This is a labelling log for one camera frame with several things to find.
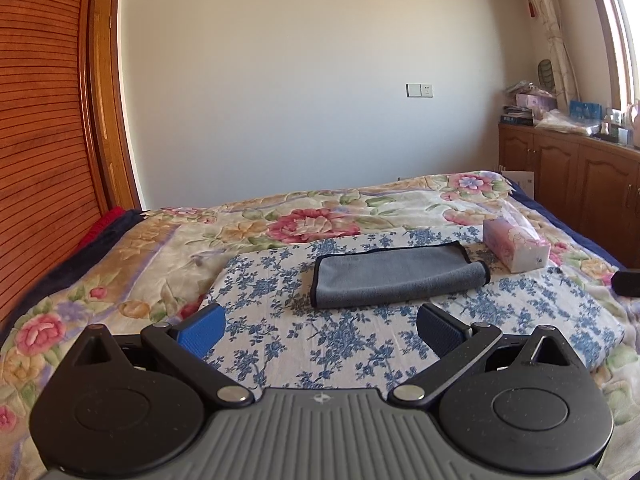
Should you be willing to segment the pink tissue pack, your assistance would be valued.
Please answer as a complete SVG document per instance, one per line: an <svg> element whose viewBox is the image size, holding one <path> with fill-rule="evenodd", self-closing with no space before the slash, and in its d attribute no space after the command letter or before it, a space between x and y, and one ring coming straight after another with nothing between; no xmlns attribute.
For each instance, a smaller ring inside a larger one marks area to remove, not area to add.
<svg viewBox="0 0 640 480"><path fill-rule="evenodd" d="M508 205L498 217L483 221L483 243L510 273L542 269L550 255L550 244L519 211L509 209Z"/></svg>

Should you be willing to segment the purple and grey towel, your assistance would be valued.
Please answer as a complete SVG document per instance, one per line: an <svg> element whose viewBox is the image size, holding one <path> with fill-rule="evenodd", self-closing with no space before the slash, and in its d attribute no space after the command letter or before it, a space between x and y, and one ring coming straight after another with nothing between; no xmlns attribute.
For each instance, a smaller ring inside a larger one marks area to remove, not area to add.
<svg viewBox="0 0 640 480"><path fill-rule="evenodd" d="M310 303L318 310L398 304L457 294L490 282L489 266L458 242L327 255L314 263Z"/></svg>

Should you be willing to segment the cream patterned curtain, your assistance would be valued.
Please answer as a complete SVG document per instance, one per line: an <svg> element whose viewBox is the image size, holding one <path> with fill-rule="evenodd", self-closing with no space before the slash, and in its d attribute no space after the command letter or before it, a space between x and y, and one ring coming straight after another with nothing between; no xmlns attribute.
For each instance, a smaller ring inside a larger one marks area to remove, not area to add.
<svg viewBox="0 0 640 480"><path fill-rule="evenodd" d="M564 110L570 102L579 99L578 84L574 66L568 54L564 37L559 0L532 0L537 15L544 25L552 73L555 82L555 93L558 104Z"/></svg>

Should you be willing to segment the wooden cabinet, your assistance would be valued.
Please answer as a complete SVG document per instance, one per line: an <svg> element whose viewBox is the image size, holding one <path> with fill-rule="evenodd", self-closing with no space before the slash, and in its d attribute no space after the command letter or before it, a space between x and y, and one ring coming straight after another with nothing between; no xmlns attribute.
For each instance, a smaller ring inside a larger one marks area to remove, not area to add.
<svg viewBox="0 0 640 480"><path fill-rule="evenodd" d="M499 126L499 165L534 174L534 200L619 263L639 265L639 152L531 126Z"/></svg>

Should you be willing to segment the pink box on cabinet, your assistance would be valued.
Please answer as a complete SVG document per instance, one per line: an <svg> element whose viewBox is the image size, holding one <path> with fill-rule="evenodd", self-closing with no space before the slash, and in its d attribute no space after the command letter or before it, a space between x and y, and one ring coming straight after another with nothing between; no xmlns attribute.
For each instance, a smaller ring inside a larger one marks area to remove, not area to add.
<svg viewBox="0 0 640 480"><path fill-rule="evenodd" d="M553 96L538 96L538 94L518 93L515 98L516 105L530 110L555 110L558 102Z"/></svg>

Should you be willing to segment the wooden room door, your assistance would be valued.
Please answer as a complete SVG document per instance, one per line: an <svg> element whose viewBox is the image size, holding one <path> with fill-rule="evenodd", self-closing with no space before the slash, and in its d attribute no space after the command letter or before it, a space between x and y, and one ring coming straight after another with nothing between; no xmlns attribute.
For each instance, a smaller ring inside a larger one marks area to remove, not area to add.
<svg viewBox="0 0 640 480"><path fill-rule="evenodd" d="M107 206L141 207L120 91L118 0L93 0L89 14L89 82L96 146Z"/></svg>

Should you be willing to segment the blue box on cabinet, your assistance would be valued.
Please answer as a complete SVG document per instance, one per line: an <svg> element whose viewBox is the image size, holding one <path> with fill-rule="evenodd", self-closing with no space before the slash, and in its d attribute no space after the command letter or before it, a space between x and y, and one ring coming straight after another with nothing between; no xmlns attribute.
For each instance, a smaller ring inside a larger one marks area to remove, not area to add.
<svg viewBox="0 0 640 480"><path fill-rule="evenodd" d="M603 118L603 107L599 103L571 100L570 117L581 122L600 122Z"/></svg>

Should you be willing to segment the pink thermos jug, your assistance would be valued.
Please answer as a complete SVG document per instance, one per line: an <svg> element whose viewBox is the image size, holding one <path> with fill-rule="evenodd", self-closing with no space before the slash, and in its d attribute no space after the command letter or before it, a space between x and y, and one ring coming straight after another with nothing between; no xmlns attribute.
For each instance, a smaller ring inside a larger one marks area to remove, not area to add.
<svg viewBox="0 0 640 480"><path fill-rule="evenodd" d="M629 127L629 145L636 150L640 148L640 101L635 102L627 110L627 125Z"/></svg>

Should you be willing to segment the floral bed blanket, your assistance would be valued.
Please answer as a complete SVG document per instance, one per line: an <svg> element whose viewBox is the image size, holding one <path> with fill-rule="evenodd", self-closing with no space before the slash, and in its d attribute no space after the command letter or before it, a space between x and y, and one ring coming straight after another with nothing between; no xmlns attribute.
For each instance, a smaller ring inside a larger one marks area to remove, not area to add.
<svg viewBox="0 0 640 480"><path fill-rule="evenodd" d="M177 323L205 307L209 289L235 256L294 244L396 230L463 228L519 211L550 244L553 262L611 309L622 341L593 368L614 417L600 468L630 479L639 470L639 304L612 292L617 261L575 233L514 183L492 171L432 174L370 188L293 192L212 208L133 214L107 252L85 249L57 268L19 306L1 348L1 474L44 471L28 418L63 356L89 324L135 334Z"/></svg>

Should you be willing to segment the red blanket edge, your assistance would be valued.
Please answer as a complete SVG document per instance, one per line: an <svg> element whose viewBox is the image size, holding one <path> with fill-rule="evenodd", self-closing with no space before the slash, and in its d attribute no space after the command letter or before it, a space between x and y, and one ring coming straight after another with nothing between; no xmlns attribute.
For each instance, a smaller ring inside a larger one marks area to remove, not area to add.
<svg viewBox="0 0 640 480"><path fill-rule="evenodd" d="M125 220L126 210L122 207L115 207L107 211L97 222L94 222L89 231L82 237L74 253L82 252L84 249L99 249L107 252L122 237L122 222Z"/></svg>

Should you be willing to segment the white wall switch socket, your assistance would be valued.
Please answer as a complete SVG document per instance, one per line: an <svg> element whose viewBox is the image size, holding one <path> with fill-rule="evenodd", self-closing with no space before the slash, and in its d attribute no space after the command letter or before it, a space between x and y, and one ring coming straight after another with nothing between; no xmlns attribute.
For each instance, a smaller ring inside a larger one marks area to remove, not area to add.
<svg viewBox="0 0 640 480"><path fill-rule="evenodd" d="M409 82L406 84L406 91L409 99L431 99L434 96L434 90L431 84Z"/></svg>

